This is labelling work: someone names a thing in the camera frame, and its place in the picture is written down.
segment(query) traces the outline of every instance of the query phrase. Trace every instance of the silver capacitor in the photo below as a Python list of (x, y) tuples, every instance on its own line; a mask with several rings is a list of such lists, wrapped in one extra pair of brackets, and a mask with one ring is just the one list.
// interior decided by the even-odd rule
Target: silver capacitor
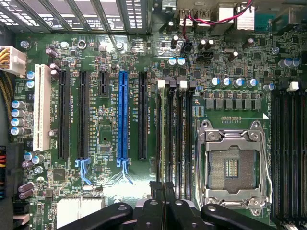
[(33, 193), (34, 193), (33, 189), (25, 191), (24, 193), (20, 193), (19, 194), (19, 199), (21, 199), (21, 200), (27, 199), (28, 197), (32, 196)]
[(29, 189), (32, 189), (33, 187), (34, 187), (34, 183), (29, 181), (28, 183), (19, 186), (18, 192), (24, 193), (25, 191), (28, 191)]
[(25, 103), (18, 100), (12, 101), (11, 105), (14, 109), (23, 109), (25, 107)]
[(42, 154), (38, 154), (37, 156), (34, 156), (31, 161), (33, 164), (40, 164), (40, 163), (43, 163), (44, 162), (44, 155)]
[(50, 48), (46, 49), (46, 54), (51, 58), (56, 58), (58, 56), (58, 54)]

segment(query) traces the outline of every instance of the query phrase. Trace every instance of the pcie slot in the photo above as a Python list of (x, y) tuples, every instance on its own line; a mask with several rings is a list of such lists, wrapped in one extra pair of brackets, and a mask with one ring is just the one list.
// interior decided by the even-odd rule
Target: pcie slot
[(118, 152), (117, 167), (121, 167), (127, 161), (128, 148), (128, 74), (120, 71), (118, 93)]
[(139, 160), (147, 158), (147, 72), (139, 72)]
[(109, 74), (106, 71), (99, 71), (98, 95), (109, 97)]
[(33, 151), (45, 151), (50, 148), (50, 71), (51, 69), (44, 64), (35, 64)]
[(69, 135), (70, 135), (70, 73), (61, 71), (59, 73), (59, 106), (58, 106), (58, 158), (69, 157)]
[(89, 156), (89, 73), (79, 72), (79, 128), (78, 128), (78, 158)]

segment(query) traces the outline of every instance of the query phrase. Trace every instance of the small chip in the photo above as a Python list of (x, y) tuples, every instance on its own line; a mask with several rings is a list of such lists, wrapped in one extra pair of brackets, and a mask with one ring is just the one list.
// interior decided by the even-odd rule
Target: small chip
[(206, 109), (213, 109), (213, 99), (206, 99)]
[(186, 69), (180, 69), (180, 75), (186, 76), (187, 70)]
[(34, 91), (28, 90), (25, 92), (25, 102), (34, 103)]
[(193, 77), (194, 78), (201, 78), (201, 72), (199, 70), (196, 70), (193, 72)]
[(168, 75), (169, 74), (169, 69), (163, 69), (163, 75)]
[(65, 181), (65, 169), (54, 169), (53, 170), (54, 181)]

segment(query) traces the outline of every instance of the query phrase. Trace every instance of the solid capacitor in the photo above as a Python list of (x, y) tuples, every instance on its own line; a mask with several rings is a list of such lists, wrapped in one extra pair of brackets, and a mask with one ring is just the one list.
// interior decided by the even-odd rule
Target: solid capacitor
[(25, 191), (24, 193), (20, 193), (19, 194), (19, 199), (24, 200), (24, 199), (28, 198), (29, 196), (32, 196), (33, 193), (34, 193), (33, 189)]
[(23, 193), (25, 191), (28, 191), (29, 189), (32, 189), (33, 186), (34, 186), (34, 183), (29, 181), (28, 183), (19, 186), (18, 192)]
[(46, 54), (51, 58), (56, 58), (58, 56), (58, 54), (50, 48), (46, 49)]
[(14, 127), (23, 126), (24, 120), (22, 118), (13, 118), (11, 120), (11, 125), (14, 126)]

